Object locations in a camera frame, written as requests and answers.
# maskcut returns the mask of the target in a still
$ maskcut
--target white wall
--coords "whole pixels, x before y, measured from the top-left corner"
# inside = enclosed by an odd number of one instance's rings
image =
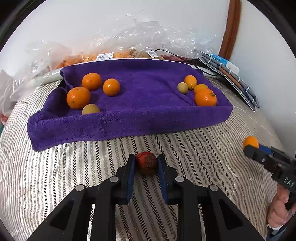
[[[247,0],[230,59],[256,93],[285,150],[296,151],[296,59],[273,24]]]
[[[46,0],[16,29],[0,53],[0,69],[14,75],[28,56],[26,45],[51,40],[75,47],[128,13],[145,10],[164,26],[195,27],[206,36],[216,35],[218,51],[225,31],[229,0]]]

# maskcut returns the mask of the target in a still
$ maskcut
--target hand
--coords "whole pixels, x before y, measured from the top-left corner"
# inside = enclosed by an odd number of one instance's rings
[[[269,206],[267,222],[273,228],[284,225],[296,212],[296,204],[288,211],[285,203],[289,200],[289,191],[281,185],[277,185],[277,193]]]

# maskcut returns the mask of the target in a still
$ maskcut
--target screw head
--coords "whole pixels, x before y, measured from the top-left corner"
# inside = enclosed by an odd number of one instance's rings
[[[176,182],[182,183],[182,182],[184,182],[184,177],[177,176],[175,178],[175,180],[176,180]]]
[[[112,182],[112,183],[118,182],[118,180],[119,180],[119,178],[116,176],[110,178],[110,182]]]
[[[84,186],[82,184],[79,184],[75,187],[75,190],[78,192],[82,191],[83,189],[84,189]]]
[[[215,185],[215,184],[212,184],[212,185],[210,186],[210,190],[212,190],[212,191],[217,191],[217,190],[218,190],[218,186]]]

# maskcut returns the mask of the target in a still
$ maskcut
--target barcode label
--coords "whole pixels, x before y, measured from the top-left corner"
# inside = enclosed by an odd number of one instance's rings
[[[98,54],[96,60],[110,59],[113,58],[113,52],[111,53],[100,53]]]
[[[158,54],[153,50],[147,50],[146,53],[149,54],[151,58],[159,57]]]

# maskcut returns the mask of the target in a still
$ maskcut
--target orange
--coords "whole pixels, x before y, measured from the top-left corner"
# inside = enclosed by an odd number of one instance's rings
[[[74,87],[67,94],[67,103],[71,109],[79,110],[84,108],[91,99],[91,93],[87,88]]]
[[[193,88],[197,85],[197,80],[193,75],[187,75],[184,82],[188,85],[188,89],[190,90],[193,90]]]
[[[198,106],[215,106],[217,97],[210,89],[201,89],[196,93],[194,101]]]
[[[247,145],[251,145],[253,147],[259,148],[259,143],[256,137],[252,137],[252,136],[247,137],[242,144],[242,148],[244,149]]]
[[[89,91],[94,91],[100,87],[102,79],[97,73],[89,73],[82,79],[81,85],[87,88]]]
[[[103,91],[108,96],[117,95],[120,90],[120,83],[116,79],[108,79],[103,84]]]
[[[205,84],[199,84],[199,85],[197,85],[197,86],[194,87],[193,92],[194,92],[194,94],[196,94],[196,92],[198,90],[202,90],[202,89],[208,89],[207,85],[205,85]]]

